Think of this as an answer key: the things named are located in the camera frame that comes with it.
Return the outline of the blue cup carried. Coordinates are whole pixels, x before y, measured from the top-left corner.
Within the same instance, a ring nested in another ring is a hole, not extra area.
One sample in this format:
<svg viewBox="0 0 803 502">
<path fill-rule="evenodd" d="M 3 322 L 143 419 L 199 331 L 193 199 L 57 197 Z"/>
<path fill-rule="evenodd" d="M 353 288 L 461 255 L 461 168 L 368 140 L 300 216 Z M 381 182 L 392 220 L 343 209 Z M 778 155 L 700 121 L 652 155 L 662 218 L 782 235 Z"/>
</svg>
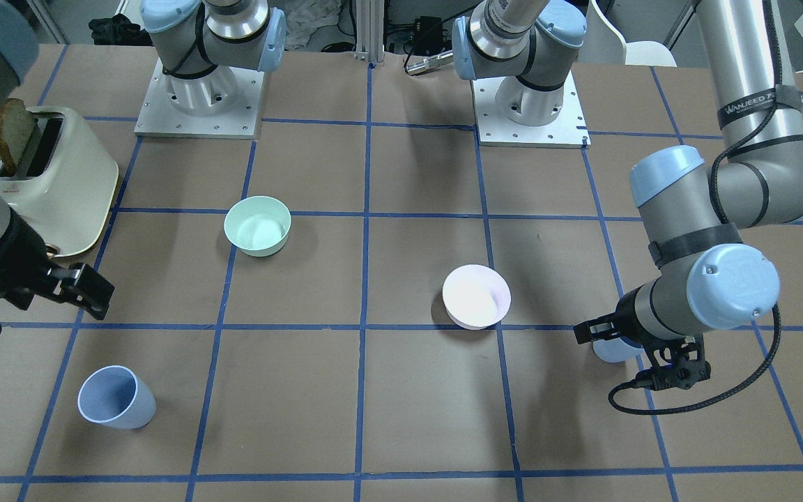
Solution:
<svg viewBox="0 0 803 502">
<path fill-rule="evenodd" d="M 643 347 L 635 347 L 624 339 L 593 341 L 592 350 L 605 363 L 624 363 L 644 354 Z"/>
</svg>

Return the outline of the white toaster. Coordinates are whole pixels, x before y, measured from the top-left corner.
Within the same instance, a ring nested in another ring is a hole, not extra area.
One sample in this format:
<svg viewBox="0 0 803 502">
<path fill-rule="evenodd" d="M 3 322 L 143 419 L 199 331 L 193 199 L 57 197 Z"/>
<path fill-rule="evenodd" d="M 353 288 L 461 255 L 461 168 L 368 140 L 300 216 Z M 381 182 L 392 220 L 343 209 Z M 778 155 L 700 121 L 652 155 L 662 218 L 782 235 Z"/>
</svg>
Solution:
<svg viewBox="0 0 803 502">
<path fill-rule="evenodd" d="M 0 196 L 38 232 L 55 257 L 85 253 L 101 237 L 120 168 L 86 119 L 64 106 L 31 106 L 36 134 Z"/>
</svg>

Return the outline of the bread slice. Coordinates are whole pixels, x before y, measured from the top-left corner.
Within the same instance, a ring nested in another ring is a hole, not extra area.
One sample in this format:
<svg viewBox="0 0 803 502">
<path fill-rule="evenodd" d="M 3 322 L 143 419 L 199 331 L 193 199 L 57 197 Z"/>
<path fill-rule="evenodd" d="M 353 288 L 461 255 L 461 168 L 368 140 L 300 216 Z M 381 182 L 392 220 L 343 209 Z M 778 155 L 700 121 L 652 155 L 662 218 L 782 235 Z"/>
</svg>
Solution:
<svg viewBox="0 0 803 502">
<path fill-rule="evenodd" d="M 36 118 L 22 99 L 9 98 L 0 106 L 2 176 L 16 175 L 26 147 L 36 130 Z"/>
</svg>

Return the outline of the pink bowl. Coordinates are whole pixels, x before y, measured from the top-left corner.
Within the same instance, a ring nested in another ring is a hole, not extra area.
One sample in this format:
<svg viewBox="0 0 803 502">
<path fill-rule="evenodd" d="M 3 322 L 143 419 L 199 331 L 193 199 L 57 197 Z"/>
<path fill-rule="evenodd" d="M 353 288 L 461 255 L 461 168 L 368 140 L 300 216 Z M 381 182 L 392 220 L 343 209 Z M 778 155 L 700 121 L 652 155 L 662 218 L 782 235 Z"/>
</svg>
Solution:
<svg viewBox="0 0 803 502">
<path fill-rule="evenodd" d="M 468 330 L 482 330 L 510 311 L 511 291 L 500 273 L 466 264 L 448 274 L 442 286 L 444 308 L 452 321 Z"/>
</svg>

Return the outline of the blue cup standing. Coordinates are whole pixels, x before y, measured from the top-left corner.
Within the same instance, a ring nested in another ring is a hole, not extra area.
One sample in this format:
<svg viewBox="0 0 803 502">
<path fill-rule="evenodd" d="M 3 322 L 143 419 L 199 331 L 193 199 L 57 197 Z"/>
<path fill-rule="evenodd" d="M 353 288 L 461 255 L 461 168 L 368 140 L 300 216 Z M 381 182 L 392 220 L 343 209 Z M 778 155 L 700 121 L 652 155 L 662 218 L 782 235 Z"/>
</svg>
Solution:
<svg viewBox="0 0 803 502">
<path fill-rule="evenodd" d="M 156 412 L 153 392 L 130 369 L 110 365 L 93 372 L 77 394 L 83 419 L 114 429 L 146 426 Z"/>
</svg>

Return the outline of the green bowl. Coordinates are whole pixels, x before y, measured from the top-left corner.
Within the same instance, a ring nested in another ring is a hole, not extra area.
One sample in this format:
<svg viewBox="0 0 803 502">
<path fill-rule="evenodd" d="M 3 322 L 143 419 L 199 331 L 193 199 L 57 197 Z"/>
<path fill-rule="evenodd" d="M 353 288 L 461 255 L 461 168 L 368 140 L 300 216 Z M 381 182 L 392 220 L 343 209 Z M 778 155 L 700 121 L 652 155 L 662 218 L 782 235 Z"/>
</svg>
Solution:
<svg viewBox="0 0 803 502">
<path fill-rule="evenodd" d="M 245 198 L 232 206 L 223 230 L 243 254 L 268 257 L 286 245 L 292 213 L 280 200 L 268 196 Z"/>
</svg>

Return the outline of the white chair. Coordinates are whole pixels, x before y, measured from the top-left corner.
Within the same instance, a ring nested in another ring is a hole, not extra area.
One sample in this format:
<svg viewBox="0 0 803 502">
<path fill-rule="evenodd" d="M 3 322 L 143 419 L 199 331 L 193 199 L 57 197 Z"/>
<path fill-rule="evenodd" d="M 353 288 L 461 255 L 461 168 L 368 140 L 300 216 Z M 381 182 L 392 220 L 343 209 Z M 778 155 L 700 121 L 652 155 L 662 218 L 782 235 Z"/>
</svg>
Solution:
<svg viewBox="0 0 803 502">
<path fill-rule="evenodd" d="M 579 63 L 611 64 L 612 66 L 676 67 L 669 49 L 659 42 L 640 40 L 628 42 L 617 28 L 600 12 L 599 4 L 590 1 L 586 10 L 587 31 L 583 47 L 578 52 Z"/>
</svg>

